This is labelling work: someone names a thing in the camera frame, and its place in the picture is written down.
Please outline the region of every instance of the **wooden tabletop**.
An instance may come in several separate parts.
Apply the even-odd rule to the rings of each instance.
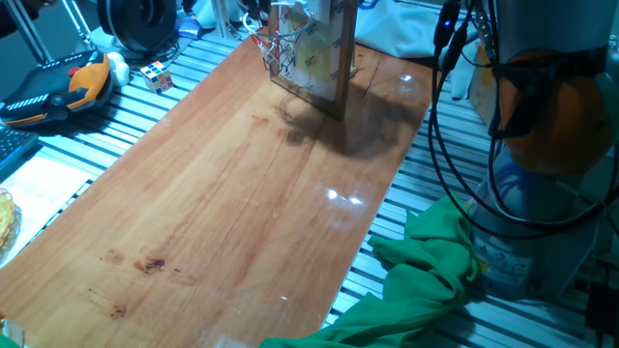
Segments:
[[[429,104],[358,47],[345,123],[235,49],[0,271],[31,348],[255,347],[320,328]]]

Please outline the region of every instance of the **wire frame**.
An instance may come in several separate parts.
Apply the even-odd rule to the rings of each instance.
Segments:
[[[300,85],[296,81],[284,76],[281,70],[277,70],[279,65],[271,65],[271,80],[277,83],[279,86],[285,88],[289,92],[297,95],[299,98],[306,102],[309,102],[320,111],[335,118],[336,120],[343,121],[346,113],[346,102],[348,99],[348,85],[350,77],[357,71],[357,67],[354,64],[355,55],[355,24],[357,22],[357,9],[359,6],[359,0],[317,0],[325,1],[333,5],[333,2],[340,1],[339,8],[343,10],[343,20],[341,21],[341,39],[340,39],[340,51],[338,60],[338,71],[335,72],[336,95],[334,100],[328,100],[314,94],[309,88]],[[277,8],[271,10],[269,15],[269,22],[278,21],[280,18],[280,12]],[[329,23],[333,29],[336,25],[335,22]],[[269,26],[269,34],[276,35],[276,28]]]
[[[268,22],[267,27],[262,25],[262,21],[256,21],[257,25],[252,27],[247,23],[248,15],[246,14],[243,17],[243,24],[250,32],[251,40],[260,49],[264,69],[274,76],[281,72],[287,73],[291,66],[296,65],[295,44],[312,23],[311,14],[307,8],[305,8],[306,17],[304,20],[294,23],[289,7],[295,5],[295,3],[306,4],[303,1],[273,3],[272,6],[280,15],[276,20],[263,18]],[[280,32],[280,22],[283,19],[290,22],[293,29],[291,33],[282,34]]]

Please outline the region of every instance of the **metal bracket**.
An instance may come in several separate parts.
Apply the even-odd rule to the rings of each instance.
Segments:
[[[24,9],[20,0],[4,0],[7,4],[7,10],[9,11],[9,15],[13,19],[15,26],[19,30],[19,33],[26,41],[28,48],[32,52],[32,55],[35,57],[37,62],[40,65],[45,65],[50,62],[53,62],[51,55],[47,51],[41,37],[39,37],[39,32],[37,32],[37,28],[30,20],[30,16]]]
[[[75,30],[77,31],[77,35],[79,35],[79,37],[83,41],[89,44],[90,33],[91,33],[90,28],[88,28],[86,19],[84,19],[84,16],[81,14],[81,11],[79,10],[77,2],[75,0],[69,0],[69,1],[61,0],[61,2],[62,2],[62,5],[65,7],[65,10],[67,10],[67,14],[71,18],[71,21],[74,23],[74,27],[75,27]],[[71,4],[73,5],[73,9],[69,7],[69,2],[71,2]]]
[[[241,40],[241,35],[237,33],[236,29],[230,23],[228,18],[228,11],[225,8],[224,0],[212,0],[213,14],[215,14],[215,21],[217,23],[217,32],[224,39]]]

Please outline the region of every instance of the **green cloth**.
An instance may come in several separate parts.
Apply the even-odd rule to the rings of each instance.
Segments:
[[[479,269],[470,225],[443,198],[415,217],[408,213],[404,240],[372,237],[375,253],[392,267],[383,300],[367,294],[334,325],[305,338],[269,338],[261,348],[427,347],[438,319],[465,301],[461,280]]]

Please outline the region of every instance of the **basketball hoop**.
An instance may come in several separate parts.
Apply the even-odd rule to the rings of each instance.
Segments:
[[[298,23],[293,22],[291,8],[303,6],[304,18]],[[313,24],[307,1],[288,0],[271,3],[271,11],[277,11],[278,20],[272,22],[268,14],[260,14],[262,20],[251,20],[248,13],[243,16],[243,25],[251,35],[251,40],[260,48],[264,69],[277,76],[280,72],[288,72],[290,66],[296,65],[295,44],[303,33]],[[281,30],[280,23],[290,23],[288,30]]]

